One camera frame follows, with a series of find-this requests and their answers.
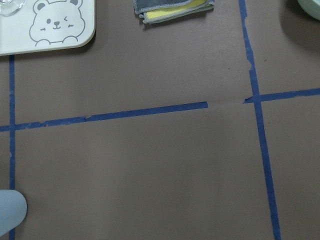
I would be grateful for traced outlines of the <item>grey folded cloth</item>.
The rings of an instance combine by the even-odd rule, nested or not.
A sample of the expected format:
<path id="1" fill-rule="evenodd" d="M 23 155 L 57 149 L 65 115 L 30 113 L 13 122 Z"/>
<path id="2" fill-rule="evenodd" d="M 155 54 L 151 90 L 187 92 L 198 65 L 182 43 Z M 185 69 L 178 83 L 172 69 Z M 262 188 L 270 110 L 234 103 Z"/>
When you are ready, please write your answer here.
<path id="1" fill-rule="evenodd" d="M 158 24 L 162 22 L 167 22 L 173 19 L 177 19 L 180 17 L 184 17 L 187 15 L 191 15 L 194 13 L 199 13 L 199 12 L 204 12 L 204 11 L 210 11 L 214 9 L 215 7 L 215 1 L 214 0 L 208 0 L 207 5 L 204 7 L 201 7 L 199 9 L 193 10 L 189 13 L 185 13 L 182 15 L 170 17 L 167 19 L 163 19 L 160 21 L 153 21 L 153 22 L 146 22 L 144 20 L 144 13 L 151 11 L 151 10 L 156 10 L 156 9 L 163 9 L 163 8 L 171 8 L 171 7 L 178 7 L 178 6 L 183 6 L 188 3 L 190 3 L 192 0 L 134 0 L 133 1 L 133 6 L 134 6 L 134 13 L 138 15 L 144 24 Z"/>

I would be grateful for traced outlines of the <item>green bowl of ice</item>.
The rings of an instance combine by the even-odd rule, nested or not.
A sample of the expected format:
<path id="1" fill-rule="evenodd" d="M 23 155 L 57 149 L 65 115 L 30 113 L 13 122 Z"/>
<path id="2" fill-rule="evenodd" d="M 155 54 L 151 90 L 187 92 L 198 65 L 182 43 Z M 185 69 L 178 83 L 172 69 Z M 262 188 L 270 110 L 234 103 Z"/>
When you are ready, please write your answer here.
<path id="1" fill-rule="evenodd" d="M 309 16 L 320 20 L 320 0 L 298 0 L 297 2 Z"/>

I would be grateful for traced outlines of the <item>yellow sponge cloth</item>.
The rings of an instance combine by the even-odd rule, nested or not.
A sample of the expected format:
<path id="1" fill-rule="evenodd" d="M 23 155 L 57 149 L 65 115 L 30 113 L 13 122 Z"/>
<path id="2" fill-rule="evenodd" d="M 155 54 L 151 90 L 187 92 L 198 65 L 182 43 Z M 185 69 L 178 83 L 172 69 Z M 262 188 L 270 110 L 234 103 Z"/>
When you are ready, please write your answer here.
<path id="1" fill-rule="evenodd" d="M 190 13 L 207 5 L 207 0 L 192 0 L 190 3 L 182 6 L 159 8 L 143 13 L 146 22 L 162 21 L 182 14 Z"/>

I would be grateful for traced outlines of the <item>light blue paper cup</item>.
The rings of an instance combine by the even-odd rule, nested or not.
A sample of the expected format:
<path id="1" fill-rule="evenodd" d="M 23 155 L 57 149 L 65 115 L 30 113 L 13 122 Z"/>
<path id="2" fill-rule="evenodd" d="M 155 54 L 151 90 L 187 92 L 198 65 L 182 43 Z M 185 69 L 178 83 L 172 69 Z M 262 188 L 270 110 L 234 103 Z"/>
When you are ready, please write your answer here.
<path id="1" fill-rule="evenodd" d="M 26 217 L 27 201 L 16 190 L 0 191 L 0 235 L 17 227 Z"/>

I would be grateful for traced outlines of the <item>clear wine glass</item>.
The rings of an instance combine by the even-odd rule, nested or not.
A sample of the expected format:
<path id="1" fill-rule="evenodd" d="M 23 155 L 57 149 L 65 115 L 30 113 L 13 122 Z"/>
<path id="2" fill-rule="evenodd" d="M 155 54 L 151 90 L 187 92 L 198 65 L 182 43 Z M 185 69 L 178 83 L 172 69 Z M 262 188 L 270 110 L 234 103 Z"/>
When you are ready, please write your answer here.
<path id="1" fill-rule="evenodd" d="M 9 17 L 16 14 L 24 5 L 25 0 L 0 0 L 0 15 Z"/>

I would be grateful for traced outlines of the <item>white bear tray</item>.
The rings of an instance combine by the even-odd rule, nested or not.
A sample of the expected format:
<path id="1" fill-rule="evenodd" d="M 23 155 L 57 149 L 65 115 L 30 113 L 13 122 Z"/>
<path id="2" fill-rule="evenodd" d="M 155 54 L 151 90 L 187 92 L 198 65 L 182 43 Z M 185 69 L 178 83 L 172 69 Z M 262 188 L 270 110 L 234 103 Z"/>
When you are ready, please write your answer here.
<path id="1" fill-rule="evenodd" d="M 79 48 L 96 31 L 94 0 L 26 0 L 0 16 L 1 56 Z"/>

